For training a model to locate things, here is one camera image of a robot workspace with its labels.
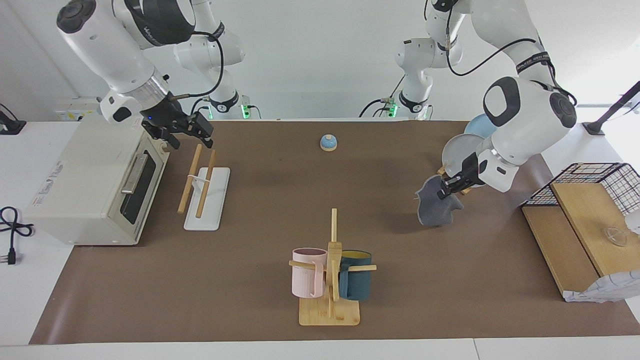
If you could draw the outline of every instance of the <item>oven door handle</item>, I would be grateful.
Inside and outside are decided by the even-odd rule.
[[[138,186],[140,177],[142,176],[142,171],[145,169],[147,160],[149,160],[148,154],[142,154],[136,157],[136,161],[133,163],[133,167],[131,167],[131,171],[129,172],[129,177],[124,183],[122,189],[120,189],[121,193],[130,195],[136,191],[136,187]]]

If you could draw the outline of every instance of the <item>white stand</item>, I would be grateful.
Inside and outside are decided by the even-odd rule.
[[[222,207],[225,204],[225,196],[227,194],[227,185],[229,183],[229,175],[231,169],[227,167],[213,168],[211,174],[211,184],[207,192],[207,198],[204,203],[202,217],[196,218],[198,211],[198,203],[202,194],[202,186],[207,176],[207,168],[200,168],[198,177],[193,177],[193,194],[191,195],[191,203],[187,210],[187,219],[184,221],[184,229],[190,231],[215,231],[220,227],[220,218],[222,217]]]

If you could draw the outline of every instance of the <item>blue plate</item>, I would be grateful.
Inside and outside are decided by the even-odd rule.
[[[475,134],[486,139],[497,129],[498,128],[493,125],[493,122],[489,120],[486,114],[482,114],[474,117],[474,119],[467,124],[465,134]]]

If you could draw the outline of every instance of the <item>wall outlet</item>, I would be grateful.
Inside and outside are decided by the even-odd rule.
[[[60,121],[80,121],[98,113],[100,102],[94,97],[78,99],[57,99],[56,116]]]

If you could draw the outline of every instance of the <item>white table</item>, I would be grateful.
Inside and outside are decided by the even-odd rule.
[[[58,159],[77,123],[32,122],[0,137],[0,206],[24,209]],[[576,127],[543,153],[555,175],[576,161],[621,161],[604,138]],[[8,234],[0,234],[0,254]],[[39,232],[19,238],[17,266],[0,265],[0,359],[633,359],[640,336],[604,338],[125,343],[24,346],[29,343],[72,247]],[[629,301],[640,318],[640,298]]]

